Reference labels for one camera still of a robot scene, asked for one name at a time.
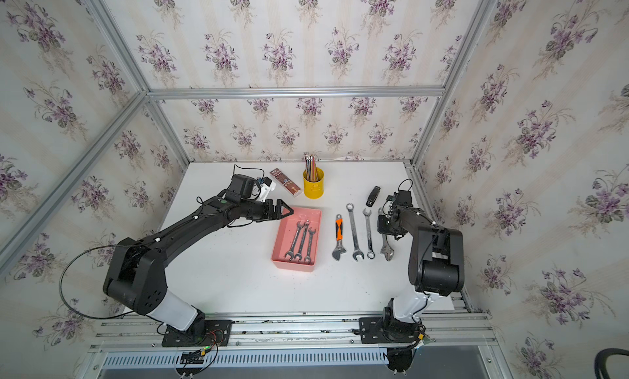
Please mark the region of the orange handled adjustable wrench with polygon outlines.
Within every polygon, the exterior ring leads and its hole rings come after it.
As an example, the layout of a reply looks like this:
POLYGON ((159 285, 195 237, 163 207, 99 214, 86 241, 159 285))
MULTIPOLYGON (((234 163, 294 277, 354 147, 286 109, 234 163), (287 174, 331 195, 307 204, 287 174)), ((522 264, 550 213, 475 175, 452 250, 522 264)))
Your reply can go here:
POLYGON ((339 261, 343 254, 347 252, 343 245, 343 218, 342 215, 338 214, 335 218, 335 240, 336 246, 332 252, 332 257, 339 261))

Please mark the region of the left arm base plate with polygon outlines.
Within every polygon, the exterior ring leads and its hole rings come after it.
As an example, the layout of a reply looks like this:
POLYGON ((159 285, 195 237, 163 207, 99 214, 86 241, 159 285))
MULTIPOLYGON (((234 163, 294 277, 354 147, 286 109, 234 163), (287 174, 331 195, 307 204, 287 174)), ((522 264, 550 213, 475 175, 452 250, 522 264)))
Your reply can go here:
POLYGON ((202 347, 214 343, 218 346, 227 346, 233 324, 231 320, 206 319, 203 324, 194 323, 187 331, 168 326, 162 338, 162 347, 202 347))

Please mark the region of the pink plastic storage box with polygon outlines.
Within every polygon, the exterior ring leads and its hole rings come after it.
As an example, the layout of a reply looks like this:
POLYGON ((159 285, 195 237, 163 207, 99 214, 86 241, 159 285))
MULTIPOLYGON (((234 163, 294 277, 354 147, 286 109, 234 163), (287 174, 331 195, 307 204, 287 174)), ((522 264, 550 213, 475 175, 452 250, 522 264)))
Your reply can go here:
POLYGON ((294 207, 280 222, 271 261, 278 269, 312 273, 316 263, 322 211, 294 207))

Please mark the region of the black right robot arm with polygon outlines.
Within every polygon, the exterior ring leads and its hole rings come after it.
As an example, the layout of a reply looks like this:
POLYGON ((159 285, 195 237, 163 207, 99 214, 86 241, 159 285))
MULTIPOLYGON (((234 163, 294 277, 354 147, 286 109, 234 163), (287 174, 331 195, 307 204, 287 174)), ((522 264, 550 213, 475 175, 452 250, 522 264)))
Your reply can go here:
POLYGON ((391 298, 383 309, 383 330, 402 332, 418 324, 428 307, 463 288, 463 236, 432 220, 423 210, 401 205, 388 215, 380 210, 378 232, 384 238, 411 236, 407 271, 410 287, 391 298))

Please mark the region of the long silver combination wrench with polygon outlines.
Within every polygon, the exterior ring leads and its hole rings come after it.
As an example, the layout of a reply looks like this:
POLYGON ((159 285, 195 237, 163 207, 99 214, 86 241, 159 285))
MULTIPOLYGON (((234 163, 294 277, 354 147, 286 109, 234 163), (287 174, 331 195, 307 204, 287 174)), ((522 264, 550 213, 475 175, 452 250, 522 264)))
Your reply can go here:
POLYGON ((353 241, 353 246, 354 246, 354 250, 352 252, 352 258, 354 259, 354 261, 360 262, 365 258, 365 254, 360 249, 358 232, 357 232, 357 227, 355 224, 355 211, 354 211, 355 206, 352 203, 348 203, 346 208, 349 215, 351 231, 352 231, 352 241, 353 241))

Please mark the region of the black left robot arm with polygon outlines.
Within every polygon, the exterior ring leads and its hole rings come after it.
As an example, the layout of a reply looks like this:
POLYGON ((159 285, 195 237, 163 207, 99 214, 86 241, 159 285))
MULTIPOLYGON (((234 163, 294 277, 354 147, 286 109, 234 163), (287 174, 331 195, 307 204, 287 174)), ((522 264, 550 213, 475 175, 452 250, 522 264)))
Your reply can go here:
POLYGON ((222 191, 158 233, 115 244, 103 293, 134 313, 188 337, 200 337, 206 332, 206 315, 169 290, 165 274, 169 264, 207 235, 240 218, 261 223, 293 214, 293 208, 281 199, 258 201, 222 191))

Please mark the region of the silver adjustable wrench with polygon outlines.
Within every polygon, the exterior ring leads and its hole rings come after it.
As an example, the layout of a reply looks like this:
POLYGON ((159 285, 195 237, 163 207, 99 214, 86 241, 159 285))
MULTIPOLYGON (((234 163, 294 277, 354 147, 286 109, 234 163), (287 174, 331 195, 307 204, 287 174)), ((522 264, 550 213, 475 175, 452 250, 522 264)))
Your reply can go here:
MULTIPOLYGON (((385 215, 385 213, 383 211, 383 208, 380 207, 378 209, 378 231, 380 230, 380 224, 381 224, 382 220, 386 221, 387 217, 386 217, 386 215, 385 215)), ((388 236, 386 234, 384 234, 384 233, 381 233, 380 231, 379 231, 379 233, 380 233, 380 236, 381 236, 382 241, 383 241, 383 244, 382 244, 382 247, 381 247, 381 250, 380 250, 380 254, 384 256, 386 261, 390 262, 392 260, 393 256, 394 256, 394 254, 395 254, 395 251, 393 250, 393 248, 391 247, 391 245, 388 242, 388 236)))

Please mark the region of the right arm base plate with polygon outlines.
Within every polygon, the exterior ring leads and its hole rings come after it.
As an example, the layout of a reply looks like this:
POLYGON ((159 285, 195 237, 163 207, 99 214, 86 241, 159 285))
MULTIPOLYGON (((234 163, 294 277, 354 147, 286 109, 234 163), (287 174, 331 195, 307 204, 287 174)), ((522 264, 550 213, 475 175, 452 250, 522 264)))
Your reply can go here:
POLYGON ((383 317, 359 319, 362 344, 412 344, 421 341, 425 331, 422 323, 404 323, 397 319, 385 321, 383 317))

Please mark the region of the small silver combination wrench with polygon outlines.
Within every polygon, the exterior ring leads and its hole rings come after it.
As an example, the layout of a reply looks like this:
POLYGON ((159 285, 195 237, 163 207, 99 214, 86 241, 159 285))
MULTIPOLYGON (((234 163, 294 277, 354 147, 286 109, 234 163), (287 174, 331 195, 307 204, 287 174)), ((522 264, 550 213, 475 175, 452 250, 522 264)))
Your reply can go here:
POLYGON ((303 246, 304 246, 305 241, 306 241, 306 234, 308 232, 308 228, 310 226, 310 223, 311 223, 310 220, 306 220, 304 228, 303 228, 303 231, 302 231, 302 234, 301 234, 301 240, 300 240, 300 243, 299 243, 299 246, 298 246, 298 251, 295 254, 295 256, 293 257, 294 261, 301 261, 301 259, 302 259, 303 246))

